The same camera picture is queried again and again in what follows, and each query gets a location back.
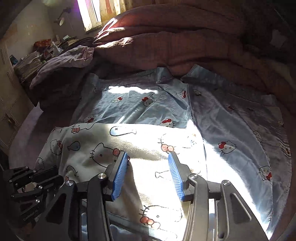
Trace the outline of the blue Hello Kitty pajama top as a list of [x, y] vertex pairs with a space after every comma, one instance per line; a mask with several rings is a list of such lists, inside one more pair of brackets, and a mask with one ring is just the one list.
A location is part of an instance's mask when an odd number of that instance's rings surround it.
[[72, 123], [138, 123], [184, 138], [211, 181], [229, 179], [255, 208], [271, 237], [287, 203], [292, 158], [283, 117], [272, 95], [239, 87], [200, 66], [173, 77], [156, 68], [118, 78], [87, 75]]

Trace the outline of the stack of papers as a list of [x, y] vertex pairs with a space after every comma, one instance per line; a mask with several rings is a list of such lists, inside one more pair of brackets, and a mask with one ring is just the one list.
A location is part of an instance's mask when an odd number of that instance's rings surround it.
[[14, 72], [22, 82], [30, 77], [34, 72], [39, 70], [42, 65], [41, 54], [34, 51], [18, 61], [18, 63], [14, 66]]

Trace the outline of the pink wall lamp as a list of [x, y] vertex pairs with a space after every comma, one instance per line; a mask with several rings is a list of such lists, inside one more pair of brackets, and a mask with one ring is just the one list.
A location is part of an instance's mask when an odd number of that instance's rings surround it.
[[64, 15], [71, 13], [71, 10], [72, 9], [70, 7], [63, 9], [59, 17], [54, 21], [54, 23], [58, 24], [59, 26], [62, 26], [65, 21]]

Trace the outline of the pink plaid quilt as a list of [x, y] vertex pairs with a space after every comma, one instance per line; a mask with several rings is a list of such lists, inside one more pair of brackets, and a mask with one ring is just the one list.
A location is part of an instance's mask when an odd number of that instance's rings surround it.
[[283, 75], [295, 61], [295, 35], [264, 1], [157, 1], [112, 18], [93, 44], [126, 70], [166, 67], [182, 76], [197, 64], [295, 102], [295, 88]]

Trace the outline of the dark folded clothes stack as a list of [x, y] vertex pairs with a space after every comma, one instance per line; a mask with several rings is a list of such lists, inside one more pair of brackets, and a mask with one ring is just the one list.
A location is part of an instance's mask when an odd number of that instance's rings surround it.
[[[93, 42], [93, 37], [81, 39], [70, 45], [61, 54], [79, 45], [94, 47]], [[53, 71], [40, 84], [30, 90], [34, 105], [39, 104], [43, 111], [77, 105], [84, 78], [93, 69], [95, 61], [96, 55], [93, 54], [93, 60], [84, 68], [59, 68]]]

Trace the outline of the red box on desk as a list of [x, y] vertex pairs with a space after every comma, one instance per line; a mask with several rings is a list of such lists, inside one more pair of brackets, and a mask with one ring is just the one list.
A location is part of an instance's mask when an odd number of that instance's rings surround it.
[[33, 48], [38, 49], [38, 48], [46, 48], [51, 45], [51, 39], [43, 39], [39, 40], [37, 42], [34, 42]]

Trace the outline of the tree print curtain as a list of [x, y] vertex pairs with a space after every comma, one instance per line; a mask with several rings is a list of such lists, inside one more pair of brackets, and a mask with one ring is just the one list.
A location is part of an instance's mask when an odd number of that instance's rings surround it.
[[108, 21], [111, 18], [132, 8], [134, 1], [126, 0], [100, 0], [99, 13], [102, 22]]

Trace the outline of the stack of books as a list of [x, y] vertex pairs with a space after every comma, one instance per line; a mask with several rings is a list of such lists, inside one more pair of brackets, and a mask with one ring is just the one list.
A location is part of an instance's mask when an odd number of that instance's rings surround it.
[[65, 50], [66, 48], [68, 48], [70, 45], [74, 44], [75, 42], [79, 41], [79, 38], [77, 38], [76, 36], [74, 37], [68, 37], [65, 40], [63, 40], [58, 47]]

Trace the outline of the pink cartoon folded garment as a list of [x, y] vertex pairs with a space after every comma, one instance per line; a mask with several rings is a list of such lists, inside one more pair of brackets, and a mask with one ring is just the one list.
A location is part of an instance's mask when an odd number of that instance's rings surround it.
[[84, 68], [93, 60], [94, 47], [79, 45], [47, 61], [31, 81], [30, 90], [59, 68]]

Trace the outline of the cream drawer cabinet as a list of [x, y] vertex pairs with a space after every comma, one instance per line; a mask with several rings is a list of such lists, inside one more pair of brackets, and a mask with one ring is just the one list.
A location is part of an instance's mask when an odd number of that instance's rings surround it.
[[0, 63], [0, 139], [1, 150], [8, 154], [15, 135], [34, 106], [20, 85], [4, 41], [1, 41]]

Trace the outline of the white Hello Kitty pants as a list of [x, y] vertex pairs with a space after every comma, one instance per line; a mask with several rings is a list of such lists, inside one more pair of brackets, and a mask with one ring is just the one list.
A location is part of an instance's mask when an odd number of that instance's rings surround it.
[[104, 172], [122, 152], [128, 155], [125, 180], [120, 196], [107, 202], [107, 210], [155, 232], [161, 240], [182, 240], [187, 218], [168, 157], [174, 152], [191, 172], [207, 174], [203, 139], [191, 121], [186, 128], [106, 123], [55, 127], [36, 168], [56, 166], [65, 180], [84, 182]]

